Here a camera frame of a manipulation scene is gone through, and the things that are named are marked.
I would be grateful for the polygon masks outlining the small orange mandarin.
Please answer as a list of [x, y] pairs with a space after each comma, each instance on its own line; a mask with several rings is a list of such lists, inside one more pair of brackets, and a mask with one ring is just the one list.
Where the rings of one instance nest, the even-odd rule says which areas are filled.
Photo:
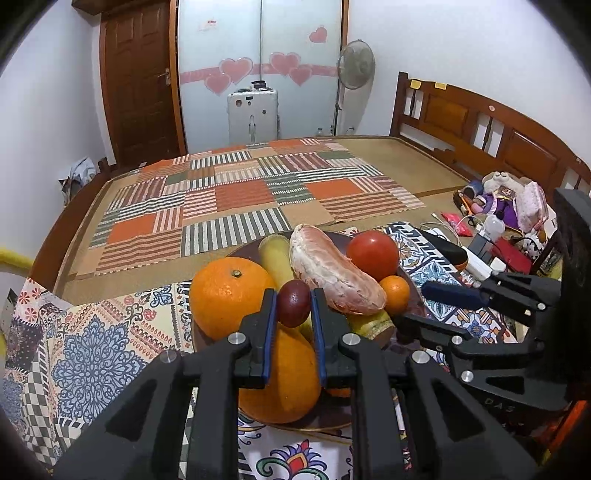
[[404, 314], [410, 302], [411, 289], [408, 282], [398, 275], [385, 277], [380, 285], [386, 293], [385, 310], [391, 316]]
[[328, 389], [327, 393], [335, 398], [349, 398], [352, 391], [349, 388]]

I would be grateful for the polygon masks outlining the pile of toys and clutter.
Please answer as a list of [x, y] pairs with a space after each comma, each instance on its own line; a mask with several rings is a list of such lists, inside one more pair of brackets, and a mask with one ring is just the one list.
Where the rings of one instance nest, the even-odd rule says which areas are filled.
[[459, 261], [476, 278], [489, 272], [547, 275], [560, 254], [550, 245], [557, 232], [556, 213], [542, 186], [529, 178], [494, 171], [453, 195], [455, 209], [435, 215], [449, 238], [468, 239], [469, 258]]

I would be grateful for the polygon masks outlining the large front orange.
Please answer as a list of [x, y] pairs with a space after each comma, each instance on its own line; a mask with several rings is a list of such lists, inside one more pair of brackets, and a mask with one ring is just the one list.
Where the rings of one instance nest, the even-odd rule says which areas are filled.
[[260, 423], [287, 424], [308, 415], [321, 390], [317, 356], [311, 344], [297, 330], [278, 324], [270, 380], [262, 390], [239, 390], [238, 406]]

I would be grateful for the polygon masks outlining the large orange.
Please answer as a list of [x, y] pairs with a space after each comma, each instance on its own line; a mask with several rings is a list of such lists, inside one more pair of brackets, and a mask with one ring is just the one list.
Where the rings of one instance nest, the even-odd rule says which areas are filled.
[[256, 262], [240, 257], [213, 260], [191, 281], [193, 320], [208, 338], [221, 340], [237, 331], [246, 315], [259, 312], [266, 289], [276, 289], [276, 282]]
[[287, 424], [308, 415], [321, 390], [317, 356], [311, 344], [297, 330], [278, 324], [270, 380], [262, 390], [239, 390], [238, 406], [260, 423]]

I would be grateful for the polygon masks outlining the patterned patchwork tablecloth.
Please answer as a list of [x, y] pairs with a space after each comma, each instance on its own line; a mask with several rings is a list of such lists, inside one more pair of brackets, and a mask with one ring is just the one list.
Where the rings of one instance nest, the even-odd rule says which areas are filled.
[[[189, 283], [74, 306], [33, 280], [7, 337], [1, 406], [45, 469], [160, 352], [190, 352]], [[276, 427], [238, 416], [242, 479], [349, 479], [352, 429]]]

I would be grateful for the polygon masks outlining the red tomato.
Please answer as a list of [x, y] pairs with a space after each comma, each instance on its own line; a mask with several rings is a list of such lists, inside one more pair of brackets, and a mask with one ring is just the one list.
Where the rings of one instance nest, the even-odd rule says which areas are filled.
[[356, 235], [349, 242], [346, 255], [356, 267], [378, 282], [396, 275], [400, 265], [397, 243], [389, 235], [376, 230]]

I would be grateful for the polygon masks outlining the wooden bed headboard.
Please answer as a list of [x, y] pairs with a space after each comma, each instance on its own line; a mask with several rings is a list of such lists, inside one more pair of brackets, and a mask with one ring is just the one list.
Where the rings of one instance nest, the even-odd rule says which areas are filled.
[[398, 74], [390, 135], [432, 155], [468, 179], [495, 171], [590, 193], [590, 168], [551, 130], [501, 102], [434, 81]]

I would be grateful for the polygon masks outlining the large back orange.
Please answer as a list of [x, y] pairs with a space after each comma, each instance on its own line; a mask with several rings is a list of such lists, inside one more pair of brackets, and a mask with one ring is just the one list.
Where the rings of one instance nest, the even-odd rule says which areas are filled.
[[276, 289], [276, 282], [256, 262], [240, 257], [213, 260], [191, 281], [193, 320], [208, 338], [221, 340], [237, 331], [246, 315], [259, 312], [266, 289]]

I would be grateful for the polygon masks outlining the yellow foam tube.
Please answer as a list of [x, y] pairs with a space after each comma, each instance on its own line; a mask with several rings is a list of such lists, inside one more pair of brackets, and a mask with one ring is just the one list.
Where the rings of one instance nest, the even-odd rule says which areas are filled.
[[0, 262], [18, 270], [30, 271], [33, 260], [12, 250], [0, 248]]

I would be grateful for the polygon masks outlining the clothes pile on chair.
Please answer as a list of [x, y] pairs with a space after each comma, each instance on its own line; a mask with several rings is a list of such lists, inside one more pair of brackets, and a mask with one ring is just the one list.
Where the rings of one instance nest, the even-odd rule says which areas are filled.
[[89, 157], [74, 162], [65, 176], [58, 180], [63, 205], [66, 206], [84, 186], [90, 183], [96, 173], [96, 165]]

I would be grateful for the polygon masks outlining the standing electric fan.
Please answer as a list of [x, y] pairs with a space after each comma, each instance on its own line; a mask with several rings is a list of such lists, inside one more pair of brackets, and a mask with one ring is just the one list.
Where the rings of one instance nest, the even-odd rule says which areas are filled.
[[332, 135], [356, 134], [372, 93], [375, 71], [376, 58], [368, 43], [356, 39], [342, 49]]

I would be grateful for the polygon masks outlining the white metal appliance box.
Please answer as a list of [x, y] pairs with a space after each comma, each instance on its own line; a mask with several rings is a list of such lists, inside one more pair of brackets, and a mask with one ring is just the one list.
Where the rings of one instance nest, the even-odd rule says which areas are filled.
[[228, 139], [230, 145], [257, 144], [277, 140], [280, 132], [279, 96], [266, 81], [252, 81], [249, 88], [228, 95]]

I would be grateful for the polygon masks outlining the frosted wardrobe sliding doors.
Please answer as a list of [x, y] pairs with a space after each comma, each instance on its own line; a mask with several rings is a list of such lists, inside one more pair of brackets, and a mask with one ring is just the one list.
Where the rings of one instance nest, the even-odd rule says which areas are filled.
[[263, 81], [282, 139], [331, 135], [342, 1], [180, 1], [177, 70], [189, 152], [230, 145], [228, 99]]

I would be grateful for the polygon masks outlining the brown wooden door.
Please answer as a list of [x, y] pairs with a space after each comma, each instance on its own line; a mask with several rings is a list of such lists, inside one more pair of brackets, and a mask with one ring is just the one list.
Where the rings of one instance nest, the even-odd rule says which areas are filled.
[[131, 1], [101, 16], [106, 124], [121, 169], [186, 152], [179, 99], [176, 1]]

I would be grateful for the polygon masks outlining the wooden bed frame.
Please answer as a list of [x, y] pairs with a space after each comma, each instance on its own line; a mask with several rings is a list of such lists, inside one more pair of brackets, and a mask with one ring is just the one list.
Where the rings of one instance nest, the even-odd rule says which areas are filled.
[[[465, 183], [462, 175], [399, 138], [370, 136], [332, 140], [377, 166], [418, 197], [423, 205], [419, 209], [406, 212], [318, 227], [339, 231], [349, 227], [368, 230], [396, 220], [417, 224], [427, 220], [435, 211], [450, 209], [452, 192]], [[85, 303], [188, 280], [208, 262], [224, 257], [241, 246], [113, 274], [75, 277], [75, 263], [88, 248], [93, 231], [106, 207], [110, 187], [135, 170], [115, 172], [102, 169], [74, 197], [58, 217], [34, 261], [31, 276], [35, 281], [70, 302]]]

